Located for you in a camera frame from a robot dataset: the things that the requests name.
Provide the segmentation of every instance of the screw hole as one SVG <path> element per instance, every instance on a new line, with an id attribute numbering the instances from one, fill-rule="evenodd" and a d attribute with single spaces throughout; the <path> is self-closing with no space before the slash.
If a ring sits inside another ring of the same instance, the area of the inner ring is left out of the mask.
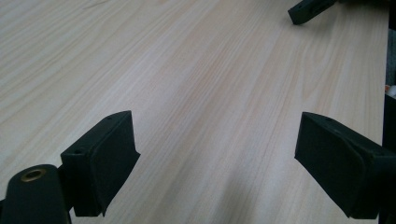
<path id="1" fill-rule="evenodd" d="M 29 171 L 21 177 L 21 181 L 30 182 L 30 181 L 37 180 L 38 178 L 43 176 L 46 172 L 47 171 L 45 169 L 36 169 L 36 170 Z"/>

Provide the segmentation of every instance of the wooden table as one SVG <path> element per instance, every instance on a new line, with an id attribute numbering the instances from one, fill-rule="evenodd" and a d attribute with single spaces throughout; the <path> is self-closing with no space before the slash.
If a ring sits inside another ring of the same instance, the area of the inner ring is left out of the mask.
<path id="1" fill-rule="evenodd" d="M 297 3 L 1 1 L 1 197 L 132 110 L 136 167 L 106 217 L 74 223 L 376 223 L 347 219 L 293 156 L 302 111 L 381 142 L 388 8 L 294 26 Z"/>

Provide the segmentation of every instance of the wood grain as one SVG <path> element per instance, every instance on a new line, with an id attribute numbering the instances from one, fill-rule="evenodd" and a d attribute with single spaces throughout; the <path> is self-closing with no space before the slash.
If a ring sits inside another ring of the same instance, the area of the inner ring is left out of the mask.
<path id="1" fill-rule="evenodd" d="M 132 110 L 138 164 L 106 217 L 74 223 L 376 223 L 347 219 L 293 155 L 302 111 L 380 143 L 387 6 L 294 26 L 297 2 L 0 1 L 1 196 Z"/>

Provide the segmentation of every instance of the light wood grain surface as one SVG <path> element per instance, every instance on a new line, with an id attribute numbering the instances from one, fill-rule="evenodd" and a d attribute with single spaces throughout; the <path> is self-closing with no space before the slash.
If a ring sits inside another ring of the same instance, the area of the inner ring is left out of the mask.
<path id="1" fill-rule="evenodd" d="M 106 217 L 74 223 L 376 223 L 346 218 L 293 156 L 302 111 L 381 142 L 387 6 L 293 26 L 297 3 L 0 1 L 1 198 L 132 110 L 140 160 Z"/>

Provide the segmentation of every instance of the table surface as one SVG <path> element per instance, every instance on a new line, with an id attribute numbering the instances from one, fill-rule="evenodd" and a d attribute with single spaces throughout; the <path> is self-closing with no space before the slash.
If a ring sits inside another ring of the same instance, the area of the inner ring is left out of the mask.
<path id="1" fill-rule="evenodd" d="M 0 194 L 103 117 L 131 110 L 141 157 L 105 217 L 74 223 L 348 219 L 294 158 L 303 111 L 381 142 L 387 4 L 3 0 Z"/>

